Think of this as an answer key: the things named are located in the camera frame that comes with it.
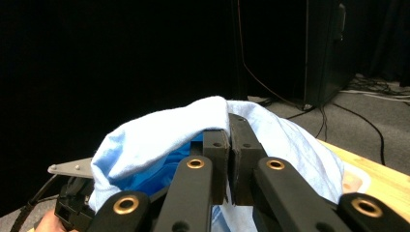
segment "human hand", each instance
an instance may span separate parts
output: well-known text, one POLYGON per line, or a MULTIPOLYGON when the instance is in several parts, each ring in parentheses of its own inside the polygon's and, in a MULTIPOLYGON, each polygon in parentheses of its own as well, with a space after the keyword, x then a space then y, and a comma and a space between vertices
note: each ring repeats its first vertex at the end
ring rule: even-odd
POLYGON ((68 232, 64 228, 60 218, 54 215, 54 209, 46 212, 40 221, 39 226, 36 228, 36 232, 68 232))

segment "black cable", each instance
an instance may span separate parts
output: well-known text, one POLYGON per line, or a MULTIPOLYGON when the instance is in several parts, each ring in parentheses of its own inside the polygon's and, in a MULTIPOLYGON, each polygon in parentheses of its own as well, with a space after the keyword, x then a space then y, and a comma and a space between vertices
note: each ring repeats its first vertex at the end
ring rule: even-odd
POLYGON ((322 109, 320 111, 322 112, 322 116, 324 117, 324 120, 325 120, 325 142, 326 142, 328 140, 328 116, 326 115, 324 106, 322 106, 322 109))
POLYGON ((36 195, 27 202, 27 205, 20 209, 20 214, 18 215, 17 219, 15 220, 15 223, 13 224, 13 227, 10 230, 10 232, 18 232, 21 229, 21 226, 23 225, 24 221, 27 219, 27 217, 33 211, 34 207, 39 202, 39 199, 48 190, 48 188, 57 180, 57 177, 58 177, 58 175, 53 175, 43 185, 43 187, 40 188, 40 190, 36 193, 36 195))
POLYGON ((39 201, 37 202, 37 204, 42 203, 42 202, 45 202, 45 201, 55 200, 55 199, 57 199, 57 198, 58 198, 58 195, 46 197, 46 198, 43 198, 43 199, 39 200, 39 201))
POLYGON ((275 93, 273 90, 271 90, 268 86, 266 86, 259 78, 256 77, 255 74, 253 74, 253 72, 250 70, 250 68, 248 67, 247 63, 245 62, 245 55, 244 55, 244 38, 243 38, 243 33, 242 33, 242 19, 241 19, 241 6, 240 6, 240 1, 238 1, 238 24, 239 24, 239 39, 240 39, 240 46, 241 46, 241 56, 242 56, 242 64, 244 65, 244 68, 247 70, 247 72, 253 77, 253 79, 255 79, 260 85, 262 85, 266 90, 268 90, 269 92, 271 92, 271 94, 273 94, 274 96, 276 96, 277 98, 279 98, 280 100, 295 106, 296 108, 298 108, 298 105, 292 101, 289 101, 285 98, 283 98, 282 96, 280 96, 279 94, 275 93))
POLYGON ((315 138, 317 138, 318 136, 319 136, 319 134, 320 134, 320 132, 322 132, 322 130, 323 130, 323 127, 325 126, 325 115, 323 114, 323 106, 321 106, 320 108, 320 112, 322 113, 322 126, 320 127, 320 130, 319 130, 319 132, 316 134, 316 136, 315 136, 315 138))
POLYGON ((353 112, 352 110, 347 109, 347 108, 345 108, 345 107, 343 107, 343 106, 340 106, 340 105, 338 105, 338 104, 336 104, 336 103, 333 103, 333 105, 334 105, 334 106, 337 106, 337 107, 339 107, 339 108, 341 108, 341 109, 343 109, 343 110, 346 110, 346 111, 348 111, 348 112, 350 112, 350 113, 352 113, 352 114, 354 114, 354 115, 356 115, 356 116, 358 116, 358 117, 360 117, 361 119, 363 119, 363 120, 365 120, 367 123, 369 123, 369 124, 377 131, 377 133, 378 133, 379 136, 380 136, 380 160, 381 160, 381 163, 386 166, 385 157, 384 157, 384 137, 383 137, 383 134, 380 132, 380 130, 379 130, 378 128, 376 128, 376 126, 374 126, 374 125, 373 125, 367 118, 365 118, 364 116, 362 116, 362 115, 360 115, 360 114, 358 114, 358 113, 356 113, 356 112, 353 112))
POLYGON ((313 109, 315 109, 315 107, 312 107, 312 108, 310 108, 309 110, 306 110, 306 111, 304 111, 304 112, 302 112, 302 113, 298 113, 298 114, 295 114, 295 115, 293 115, 293 116, 287 117, 286 119, 287 119, 287 120, 290 120, 290 119, 293 119, 293 118, 302 116, 302 115, 304 115, 304 114, 307 114, 307 113, 311 112, 313 109))

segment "black curtain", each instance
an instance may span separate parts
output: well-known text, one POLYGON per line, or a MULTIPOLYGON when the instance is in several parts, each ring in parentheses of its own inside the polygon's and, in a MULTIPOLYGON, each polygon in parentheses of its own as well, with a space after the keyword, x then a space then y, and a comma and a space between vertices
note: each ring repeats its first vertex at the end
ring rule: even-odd
POLYGON ((409 86, 410 1, 371 1, 367 23, 363 73, 409 86))

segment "table surface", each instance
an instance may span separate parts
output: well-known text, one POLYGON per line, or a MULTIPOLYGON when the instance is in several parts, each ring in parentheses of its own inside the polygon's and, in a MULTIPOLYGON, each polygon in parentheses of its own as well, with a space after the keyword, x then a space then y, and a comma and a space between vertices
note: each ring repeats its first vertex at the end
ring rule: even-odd
POLYGON ((366 194, 376 197, 410 223, 410 176, 321 141, 343 161, 364 170, 371 179, 366 194))

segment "towel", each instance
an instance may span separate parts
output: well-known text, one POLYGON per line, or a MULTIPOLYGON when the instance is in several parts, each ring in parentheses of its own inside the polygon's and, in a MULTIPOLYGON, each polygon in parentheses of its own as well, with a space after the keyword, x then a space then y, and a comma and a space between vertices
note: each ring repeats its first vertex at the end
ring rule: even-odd
MULTIPOLYGON (((319 195, 337 203, 343 164, 334 153, 301 127, 257 103, 216 96, 148 114, 108 134, 91 161, 95 186, 90 207, 97 212, 121 190, 152 194, 169 185, 178 161, 189 154, 191 141, 200 141, 205 130, 230 134, 228 113, 249 121, 268 156, 288 160, 319 195)), ((251 207, 227 202, 214 207, 212 228, 256 231, 251 207)))

